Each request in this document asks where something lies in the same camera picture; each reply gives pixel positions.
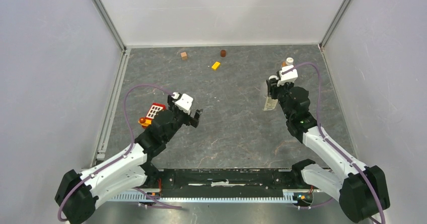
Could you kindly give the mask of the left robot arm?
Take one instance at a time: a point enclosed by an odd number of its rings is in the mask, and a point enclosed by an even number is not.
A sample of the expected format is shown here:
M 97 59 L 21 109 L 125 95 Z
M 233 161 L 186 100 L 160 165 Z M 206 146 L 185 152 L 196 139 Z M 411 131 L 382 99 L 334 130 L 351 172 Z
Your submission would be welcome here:
M 59 221 L 84 223 L 96 209 L 112 197 L 135 187 L 153 187 L 158 170 L 152 159 L 165 150 L 167 143 L 183 126 L 199 124 L 202 110 L 191 115 L 194 99 L 174 92 L 168 107 L 157 112 L 151 124 L 121 152 L 81 172 L 66 172 L 54 197 L 59 206 Z

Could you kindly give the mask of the orange tea bottle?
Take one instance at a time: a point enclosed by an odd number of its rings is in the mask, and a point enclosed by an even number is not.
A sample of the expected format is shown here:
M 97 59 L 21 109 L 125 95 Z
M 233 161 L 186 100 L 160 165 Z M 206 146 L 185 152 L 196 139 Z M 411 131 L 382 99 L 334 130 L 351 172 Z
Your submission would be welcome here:
M 292 57 L 287 57 L 285 61 L 282 62 L 281 66 L 290 66 L 294 64 L 294 59 Z

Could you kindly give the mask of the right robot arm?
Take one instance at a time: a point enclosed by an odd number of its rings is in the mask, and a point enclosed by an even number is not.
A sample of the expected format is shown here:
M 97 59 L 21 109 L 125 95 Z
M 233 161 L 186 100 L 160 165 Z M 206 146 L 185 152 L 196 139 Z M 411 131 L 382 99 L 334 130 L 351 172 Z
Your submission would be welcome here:
M 359 161 L 327 134 L 309 111 L 307 90 L 282 82 L 278 76 L 270 76 L 266 84 L 267 95 L 278 102 L 284 113 L 289 133 L 330 168 L 327 171 L 311 159 L 300 161 L 292 166 L 292 184 L 320 189 L 336 200 L 353 222 L 376 214 L 384 221 L 384 210 L 391 205 L 384 171 Z

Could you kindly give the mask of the clear plastic bottle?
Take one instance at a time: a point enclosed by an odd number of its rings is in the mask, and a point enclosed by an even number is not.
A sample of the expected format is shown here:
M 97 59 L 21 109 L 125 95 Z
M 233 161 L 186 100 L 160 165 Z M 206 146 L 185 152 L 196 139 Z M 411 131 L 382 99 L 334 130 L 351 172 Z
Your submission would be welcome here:
M 268 94 L 268 84 L 267 83 L 265 83 L 263 85 L 262 94 L 263 94 L 263 97 L 264 97 L 264 107 L 263 107 L 263 110 L 264 111 L 274 110 L 276 108 L 276 106 L 277 106 L 278 101 L 277 101 L 277 99 L 273 99 Z

